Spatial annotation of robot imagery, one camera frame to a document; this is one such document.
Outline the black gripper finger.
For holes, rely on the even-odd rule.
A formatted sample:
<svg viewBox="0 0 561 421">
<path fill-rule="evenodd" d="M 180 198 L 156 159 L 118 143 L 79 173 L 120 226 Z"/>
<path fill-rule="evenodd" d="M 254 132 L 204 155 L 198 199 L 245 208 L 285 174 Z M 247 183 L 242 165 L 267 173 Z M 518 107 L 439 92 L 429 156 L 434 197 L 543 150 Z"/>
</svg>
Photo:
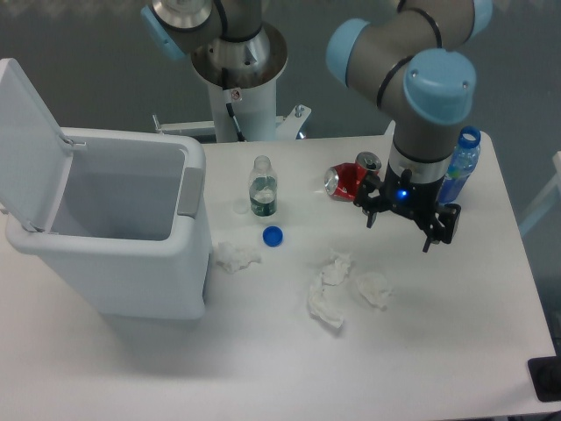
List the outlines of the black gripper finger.
<svg viewBox="0 0 561 421">
<path fill-rule="evenodd" d="M 359 183 L 353 204 L 366 215 L 367 228 L 372 228 L 377 215 L 386 210 L 382 187 L 383 181 L 373 173 L 367 173 Z"/>
<path fill-rule="evenodd" d="M 430 217 L 429 222 L 423 228 L 426 240 L 423 252 L 427 253 L 433 244 L 444 243 L 449 245 L 458 229 L 461 206 L 457 203 L 439 204 L 436 212 Z"/>
</svg>

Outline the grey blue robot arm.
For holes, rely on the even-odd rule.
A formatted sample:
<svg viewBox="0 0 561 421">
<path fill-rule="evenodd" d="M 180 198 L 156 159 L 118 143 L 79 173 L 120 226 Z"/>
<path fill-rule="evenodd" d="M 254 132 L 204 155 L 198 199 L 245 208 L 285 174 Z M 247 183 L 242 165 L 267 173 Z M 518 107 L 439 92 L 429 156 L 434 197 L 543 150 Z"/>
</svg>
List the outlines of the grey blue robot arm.
<svg viewBox="0 0 561 421">
<path fill-rule="evenodd" d="M 331 74 L 395 123 L 385 176 L 359 182 L 355 204 L 369 222 L 392 211 L 414 221 L 428 245 L 451 243 L 461 209 L 437 195 L 477 81 L 458 48 L 492 14 L 489 1 L 401 1 L 384 25 L 355 18 L 331 35 Z M 288 51 L 261 2 L 150 1 L 141 16 L 164 54 L 189 57 L 206 82 L 218 140 L 274 139 L 276 102 L 259 90 L 275 86 Z"/>
</svg>

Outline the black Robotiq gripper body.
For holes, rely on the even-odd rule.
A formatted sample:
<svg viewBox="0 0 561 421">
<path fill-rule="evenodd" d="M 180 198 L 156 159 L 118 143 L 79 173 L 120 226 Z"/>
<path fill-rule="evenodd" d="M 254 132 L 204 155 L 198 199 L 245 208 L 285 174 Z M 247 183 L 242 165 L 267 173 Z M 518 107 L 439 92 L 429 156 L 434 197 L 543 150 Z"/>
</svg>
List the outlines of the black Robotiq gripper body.
<svg viewBox="0 0 561 421">
<path fill-rule="evenodd" d="M 403 183 L 393 169 L 388 168 L 380 190 L 379 211 L 392 211 L 420 225 L 427 225 L 435 218 L 437 195 L 444 178 L 430 183 Z"/>
</svg>

